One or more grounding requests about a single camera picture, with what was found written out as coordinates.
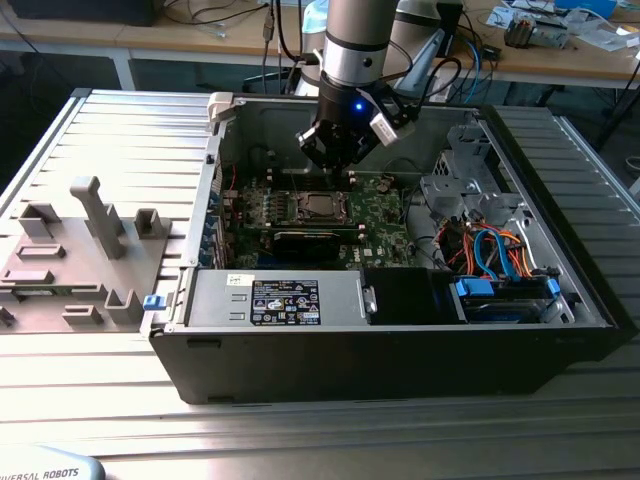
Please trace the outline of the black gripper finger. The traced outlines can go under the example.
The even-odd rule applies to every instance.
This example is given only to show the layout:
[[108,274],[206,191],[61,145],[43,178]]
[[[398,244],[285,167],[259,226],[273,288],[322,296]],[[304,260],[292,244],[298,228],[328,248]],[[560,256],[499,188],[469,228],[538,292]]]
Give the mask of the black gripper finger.
[[295,138],[302,153],[325,173],[340,176],[348,165],[343,131],[332,122],[315,121]]
[[358,164],[363,161],[380,143],[378,135],[369,128],[356,142],[352,164]]

